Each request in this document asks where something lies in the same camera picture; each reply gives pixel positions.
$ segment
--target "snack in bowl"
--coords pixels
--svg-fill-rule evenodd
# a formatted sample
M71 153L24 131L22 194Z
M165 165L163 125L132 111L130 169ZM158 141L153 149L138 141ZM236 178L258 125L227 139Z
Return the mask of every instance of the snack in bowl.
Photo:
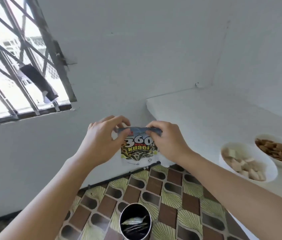
M267 139L255 139L255 144L268 156L282 162L282 143L276 143Z
M253 157L244 157L230 148L224 148L221 155L223 160L242 176L256 181L266 180L261 165Z

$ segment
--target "metal window bars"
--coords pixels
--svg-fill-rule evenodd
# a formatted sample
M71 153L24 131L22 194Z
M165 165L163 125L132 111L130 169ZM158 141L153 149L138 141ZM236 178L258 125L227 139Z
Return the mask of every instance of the metal window bars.
M15 5L21 12L22 12L22 25L20 26L18 23L18 20L16 19L14 13L12 12L12 9L10 7L10 3ZM51 109L42 109L40 110L38 106L36 105L35 101L27 91L27 89L24 86L24 83L22 83L22 79L18 76L17 70L15 66L12 64L10 59L13 59L15 62L17 62L19 65L24 65L24 55L26 54L27 58L30 60L31 64L45 77L47 70L54 70L55 73L58 75L58 78L60 78L63 87L65 88L65 91L69 97L70 102L75 102L76 98L73 93L73 90L71 88L70 82L67 79L66 71L64 69L64 66L62 62L58 59L58 54L60 54L61 51L57 50L55 47L54 41L51 37L51 34L47 31L47 24L44 20L43 14L39 8L39 5L37 3L37 0L24 0L23 1L23 7L21 7L15 0L0 0L0 5L3 8L8 21L11 23L12 26L7 24L1 17L0 17L0 23L3 24L10 32L12 32L15 36L17 36L19 42L20 42L20 50L19 50L19 57L17 57L14 52L11 52L7 50L5 47L3 47L0 44L0 62L3 64L4 67L0 68L0 73L5 75L8 79L11 79L15 82L17 87L21 90L23 93L23 96L26 98L28 103L30 104L32 108L32 112L29 113L33 116L37 116L40 114L46 114L47 112L59 112L60 108L58 103L55 101L53 102L54 110ZM33 17L28 14L27 12L27 5L30 7ZM32 22L35 24L41 33L42 39L40 37L36 37L36 40L33 42L36 44L36 46L39 46L45 48L44 54L41 53L38 49L36 49L31 44L31 38L25 36L25 24L26 21ZM5 42L8 45L11 45L13 42ZM43 67L41 68L35 55L39 56L43 60ZM18 120L21 119L24 116L20 117L20 114L18 114L17 110L13 107L13 105L9 102L7 97L4 95L4 93L0 89L0 101L2 104L7 108L10 116L6 117L6 120L4 118L0 118L0 123L5 121L11 121L11 120ZM64 108L71 108L71 106L62 106L62 110Z

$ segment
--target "hand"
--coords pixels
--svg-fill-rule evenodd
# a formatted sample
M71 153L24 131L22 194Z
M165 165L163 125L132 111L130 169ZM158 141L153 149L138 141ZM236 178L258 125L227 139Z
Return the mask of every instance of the hand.
M170 161L179 164L182 155L193 153L185 142L178 125L165 121L152 121L147 127L157 127L162 130L161 136L150 130L146 133L151 136L160 153Z
M117 127L123 128L122 123L130 126L130 121L122 115L117 117L111 115L98 122L91 123L74 157L93 167L109 161L130 133L130 129L127 128L120 133L118 138L113 140L112 131L116 132Z

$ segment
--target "left hand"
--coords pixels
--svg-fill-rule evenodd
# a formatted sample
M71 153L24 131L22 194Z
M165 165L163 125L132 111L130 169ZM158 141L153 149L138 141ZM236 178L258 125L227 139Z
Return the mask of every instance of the left hand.
M120 133L118 138L113 140L112 131L116 131L117 127L123 128L122 123L127 126L131 125L130 121L122 115L117 117L111 115L98 122L91 123L74 157L93 167L109 161L130 133L130 129L127 128Z

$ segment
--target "snack packet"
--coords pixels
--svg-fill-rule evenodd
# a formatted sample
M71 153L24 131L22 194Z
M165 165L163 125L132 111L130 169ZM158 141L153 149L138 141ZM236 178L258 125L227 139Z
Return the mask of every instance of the snack packet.
M126 128L119 128L120 134ZM162 131L159 128L130 127L125 142L121 146L121 158L123 163L147 166L155 163L157 159L158 148L146 131L153 131L161 136Z

